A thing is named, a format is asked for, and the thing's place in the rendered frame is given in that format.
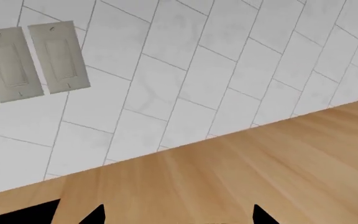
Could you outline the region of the beige wall switch plate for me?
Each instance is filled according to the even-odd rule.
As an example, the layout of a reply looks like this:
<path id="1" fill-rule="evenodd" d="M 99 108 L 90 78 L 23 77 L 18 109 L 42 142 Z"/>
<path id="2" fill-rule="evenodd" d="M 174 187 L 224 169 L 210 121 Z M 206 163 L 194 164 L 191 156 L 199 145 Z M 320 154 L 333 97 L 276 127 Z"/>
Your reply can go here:
<path id="1" fill-rule="evenodd" d="M 44 95 L 21 27 L 0 29 L 0 102 Z"/>
<path id="2" fill-rule="evenodd" d="M 28 29 L 51 94 L 91 86 L 72 21 L 31 25 Z"/>

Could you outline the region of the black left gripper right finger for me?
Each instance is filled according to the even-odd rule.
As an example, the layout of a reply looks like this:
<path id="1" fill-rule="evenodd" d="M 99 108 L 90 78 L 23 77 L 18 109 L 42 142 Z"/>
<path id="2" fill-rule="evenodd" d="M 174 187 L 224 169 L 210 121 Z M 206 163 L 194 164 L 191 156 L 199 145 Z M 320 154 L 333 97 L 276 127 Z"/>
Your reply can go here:
<path id="1" fill-rule="evenodd" d="M 278 224 L 278 222 L 259 205 L 254 205 L 253 222 L 254 224 Z"/>

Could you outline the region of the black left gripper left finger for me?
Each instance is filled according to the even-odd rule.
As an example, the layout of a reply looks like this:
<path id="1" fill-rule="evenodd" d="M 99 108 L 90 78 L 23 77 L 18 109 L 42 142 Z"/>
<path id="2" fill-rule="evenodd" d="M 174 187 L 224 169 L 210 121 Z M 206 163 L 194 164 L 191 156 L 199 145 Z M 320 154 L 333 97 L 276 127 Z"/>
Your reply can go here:
<path id="1" fill-rule="evenodd" d="M 88 214 L 79 224 L 105 224 L 106 214 L 104 205 L 101 204 L 96 207 L 90 214 Z"/>

